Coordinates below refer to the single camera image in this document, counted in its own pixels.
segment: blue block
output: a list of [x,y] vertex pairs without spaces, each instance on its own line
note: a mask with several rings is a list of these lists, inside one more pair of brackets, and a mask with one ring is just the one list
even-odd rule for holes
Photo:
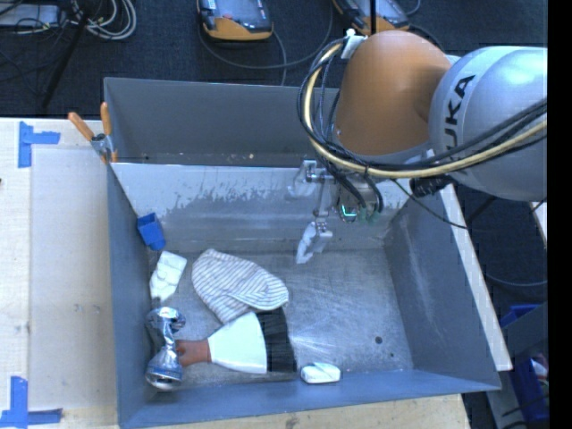
[[164,248],[163,228],[155,213],[137,218],[137,228],[143,241],[154,251]]

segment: black bristles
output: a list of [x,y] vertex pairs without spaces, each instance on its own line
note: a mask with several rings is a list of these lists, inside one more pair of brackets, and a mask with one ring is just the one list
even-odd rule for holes
[[269,372],[296,372],[298,364],[288,336],[288,324],[282,307],[257,313],[265,336]]

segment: electronic device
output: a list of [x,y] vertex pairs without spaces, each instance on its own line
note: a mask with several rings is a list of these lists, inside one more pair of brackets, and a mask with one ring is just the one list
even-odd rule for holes
[[273,33],[264,0],[197,0],[197,9],[213,41],[259,41]]
[[[371,35],[370,0],[332,0],[336,10],[361,35]],[[395,0],[375,0],[377,31],[409,28],[408,16]]]

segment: wooden table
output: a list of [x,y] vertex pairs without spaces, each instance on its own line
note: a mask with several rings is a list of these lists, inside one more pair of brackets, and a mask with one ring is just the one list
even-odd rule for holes
[[[33,144],[31,166],[23,168],[18,167],[20,121],[35,133],[60,134],[56,145]],[[101,122],[88,125],[96,134],[102,131]],[[0,119],[0,410],[10,405],[10,378],[24,378],[29,411],[63,409],[60,423],[44,425],[46,429],[117,427],[107,217],[106,205],[101,205],[105,193],[100,181],[92,179],[104,172],[91,145],[69,121]],[[50,192],[50,186],[57,192]],[[36,187],[45,193],[42,198],[33,195]],[[100,242],[91,238],[88,249],[83,241],[88,235],[82,232],[92,237],[94,225]],[[46,240],[50,230],[54,236]],[[461,396],[448,395],[174,427],[470,425]]]

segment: brush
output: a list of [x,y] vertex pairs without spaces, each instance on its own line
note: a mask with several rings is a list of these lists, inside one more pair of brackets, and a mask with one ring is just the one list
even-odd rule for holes
[[203,340],[178,340],[176,351],[183,367],[207,362],[252,374],[298,370],[281,307],[248,312]]

